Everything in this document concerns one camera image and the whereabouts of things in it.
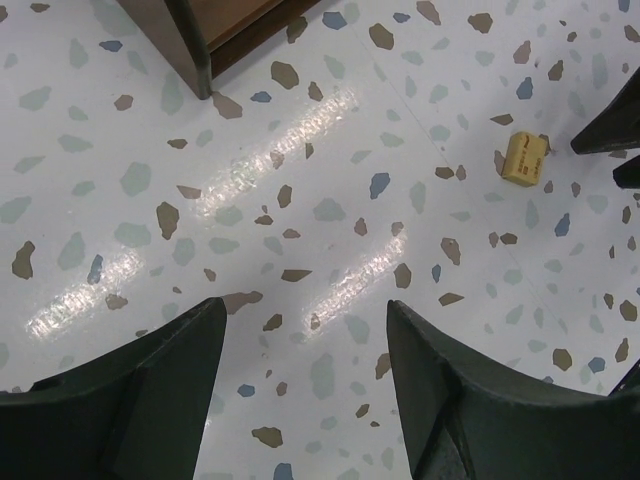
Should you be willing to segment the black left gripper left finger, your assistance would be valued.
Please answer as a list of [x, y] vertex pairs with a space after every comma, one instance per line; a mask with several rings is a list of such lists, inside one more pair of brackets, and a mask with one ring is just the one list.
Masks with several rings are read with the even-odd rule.
[[190, 479], [227, 312], [209, 298], [71, 370], [1, 395], [4, 479]]

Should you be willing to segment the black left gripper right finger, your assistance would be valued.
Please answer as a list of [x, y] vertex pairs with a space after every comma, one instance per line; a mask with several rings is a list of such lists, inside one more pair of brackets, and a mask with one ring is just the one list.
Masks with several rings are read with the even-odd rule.
[[399, 301], [386, 332], [412, 478], [638, 478], [637, 367], [600, 396], [511, 369]]

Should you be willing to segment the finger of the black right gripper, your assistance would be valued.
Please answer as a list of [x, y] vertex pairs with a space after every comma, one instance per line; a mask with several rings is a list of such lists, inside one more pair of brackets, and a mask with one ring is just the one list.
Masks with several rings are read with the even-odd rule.
[[570, 145], [575, 154], [639, 147], [639, 77], [636, 70], [611, 103], [572, 139]]
[[613, 180], [620, 189], [639, 189], [640, 156], [636, 156], [615, 168]]

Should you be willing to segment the small gold eraser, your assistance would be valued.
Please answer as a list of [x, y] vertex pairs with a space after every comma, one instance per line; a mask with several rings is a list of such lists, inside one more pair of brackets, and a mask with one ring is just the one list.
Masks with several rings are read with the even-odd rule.
[[533, 187], [539, 183], [548, 140], [544, 137], [520, 131], [509, 140], [501, 177], [521, 187]]

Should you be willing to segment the brown wooden desk organizer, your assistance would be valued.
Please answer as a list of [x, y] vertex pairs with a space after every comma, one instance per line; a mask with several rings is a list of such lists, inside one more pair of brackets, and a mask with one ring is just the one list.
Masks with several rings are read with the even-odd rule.
[[316, 0], [119, 0], [201, 100], [212, 80], [285, 28], [296, 32]]

